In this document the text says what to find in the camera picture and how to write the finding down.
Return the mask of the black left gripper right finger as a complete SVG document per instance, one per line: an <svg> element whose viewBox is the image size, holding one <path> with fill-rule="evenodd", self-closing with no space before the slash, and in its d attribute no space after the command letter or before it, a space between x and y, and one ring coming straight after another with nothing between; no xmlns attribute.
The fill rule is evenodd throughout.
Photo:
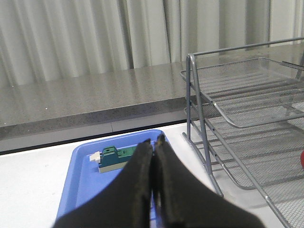
<svg viewBox="0 0 304 228"><path fill-rule="evenodd" d="M161 228L263 228L255 215L228 202L201 183L165 140L157 137L152 190Z"/></svg>

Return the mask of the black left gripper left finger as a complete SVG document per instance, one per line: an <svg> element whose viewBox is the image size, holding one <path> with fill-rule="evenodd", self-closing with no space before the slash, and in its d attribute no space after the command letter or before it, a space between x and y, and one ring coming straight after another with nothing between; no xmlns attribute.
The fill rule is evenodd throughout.
<svg viewBox="0 0 304 228"><path fill-rule="evenodd" d="M150 227L150 166L153 147L147 139L116 178L79 208L59 218L55 228L148 228Z"/></svg>

